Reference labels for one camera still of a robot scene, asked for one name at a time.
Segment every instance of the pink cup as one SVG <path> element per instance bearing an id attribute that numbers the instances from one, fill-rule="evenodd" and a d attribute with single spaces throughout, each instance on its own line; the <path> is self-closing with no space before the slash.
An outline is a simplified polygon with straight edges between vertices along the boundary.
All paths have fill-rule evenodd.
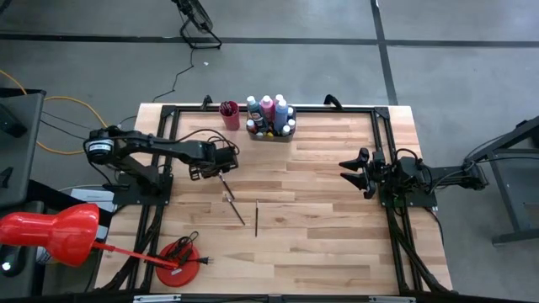
<path id="1" fill-rule="evenodd" d="M 222 109 L 219 109 L 222 120 L 225 122 L 227 130 L 238 130 L 239 129 L 239 106 L 234 101 L 228 101 L 232 107 L 232 115 L 226 116 L 223 114 Z"/>

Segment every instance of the concrete floor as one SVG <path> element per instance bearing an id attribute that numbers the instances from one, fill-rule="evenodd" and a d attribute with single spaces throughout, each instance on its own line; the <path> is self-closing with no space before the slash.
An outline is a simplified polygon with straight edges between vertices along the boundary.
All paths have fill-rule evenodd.
<path id="1" fill-rule="evenodd" d="M 376 38 L 369 0 L 202 0 L 202 4 L 216 33 L 224 37 Z M 539 40 L 538 2 L 379 0 L 379 4 L 387 39 Z M 165 0 L 18 0 L 0 16 L 0 30 L 34 33 L 161 36 L 176 35 L 179 26 L 175 7 Z M 44 89 L 49 96 L 80 98 L 110 123 L 135 114 L 139 103 L 168 91 L 174 74 L 189 65 L 184 44 L 2 40 L 0 49 L 0 68 L 25 87 Z M 537 48 L 388 47 L 388 53 L 398 102 L 413 108 L 428 164 L 456 165 L 476 145 L 539 114 Z M 206 94 L 217 102 L 241 101 L 250 94 L 283 93 L 294 104 L 317 104 L 332 93 L 343 104 L 387 104 L 375 45 L 232 44 L 222 50 L 196 51 L 194 64 L 163 102 L 201 102 Z M 0 78 L 0 86 L 13 84 Z M 76 104 L 51 101 L 45 110 L 99 127 Z M 85 130 L 53 122 L 86 135 Z M 77 139 L 46 126 L 40 139 L 58 149 L 80 148 Z M 59 167 L 56 172 L 47 172 L 45 165 L 51 163 Z M 55 188 L 103 182 L 83 155 L 62 157 L 41 149 L 35 154 L 33 178 Z M 449 188 L 437 197 L 455 290 L 539 301 L 539 241 L 500 248 L 490 243 L 493 236 L 511 231 L 497 188 L 481 192 Z M 46 292 L 81 290 L 89 273 L 55 266 L 48 273 L 55 283 L 48 281 Z"/>

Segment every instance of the paint bottle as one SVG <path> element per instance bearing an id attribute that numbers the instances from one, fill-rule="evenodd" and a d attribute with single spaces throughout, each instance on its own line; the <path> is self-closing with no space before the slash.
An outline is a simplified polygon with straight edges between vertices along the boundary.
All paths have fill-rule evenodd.
<path id="1" fill-rule="evenodd" d="M 279 103 L 275 106 L 274 128 L 278 132 L 283 130 L 283 126 L 285 126 L 288 121 L 288 104 L 286 104 L 285 99 L 282 97 L 282 95 L 277 95 L 276 97 L 276 99 L 279 100 Z"/>
<path id="2" fill-rule="evenodd" d="M 256 128 L 260 132 L 265 132 L 268 130 L 268 123 L 264 117 L 264 112 L 260 107 L 260 104 L 256 102 L 253 96 L 247 98 L 247 110 L 251 116 L 251 119 L 256 124 Z"/>
<path id="3" fill-rule="evenodd" d="M 281 135 L 282 136 L 288 136 L 289 134 L 290 134 L 290 126 L 285 125 L 283 127 L 283 131 L 281 132 Z"/>
<path id="4" fill-rule="evenodd" d="M 275 103 L 270 96 L 265 95 L 260 101 L 260 106 L 264 111 L 264 116 L 268 122 L 273 122 L 275 117 Z"/>
<path id="5" fill-rule="evenodd" d="M 296 128 L 296 121 L 294 119 L 288 120 L 288 126 L 290 126 L 290 130 L 294 130 Z"/>
<path id="6" fill-rule="evenodd" d="M 247 131 L 256 134 L 256 125 L 251 119 L 247 120 Z"/>

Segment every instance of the lamp shade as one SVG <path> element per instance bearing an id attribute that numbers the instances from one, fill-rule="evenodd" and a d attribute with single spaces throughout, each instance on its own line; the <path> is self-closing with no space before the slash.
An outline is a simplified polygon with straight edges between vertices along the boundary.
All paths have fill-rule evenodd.
<path id="1" fill-rule="evenodd" d="M 72 206 L 57 215 L 16 212 L 0 220 L 0 243 L 41 246 L 61 263 L 79 266 L 88 257 L 99 227 L 99 207 Z"/>

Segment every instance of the bottle cap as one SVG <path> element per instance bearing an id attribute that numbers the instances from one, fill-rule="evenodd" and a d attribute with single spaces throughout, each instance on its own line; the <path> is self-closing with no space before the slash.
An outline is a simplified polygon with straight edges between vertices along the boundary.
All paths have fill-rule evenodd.
<path id="1" fill-rule="evenodd" d="M 279 101 L 279 108 L 280 109 L 286 109 L 286 101 L 285 100 Z"/>
<path id="2" fill-rule="evenodd" d="M 248 97 L 247 97 L 247 103 L 248 103 L 249 105 L 254 105 L 254 104 L 256 104 L 256 100 L 254 99 L 253 96 L 248 96 Z"/>
<path id="3" fill-rule="evenodd" d="M 288 134 L 290 134 L 290 126 L 288 125 L 283 126 L 282 134 L 283 136 L 288 136 Z"/>
<path id="4" fill-rule="evenodd" d="M 262 103 L 263 103 L 263 104 L 271 104 L 272 101 L 273 101 L 273 100 L 272 100 L 271 97 L 268 96 L 268 95 L 265 95 L 265 96 L 262 98 Z"/>

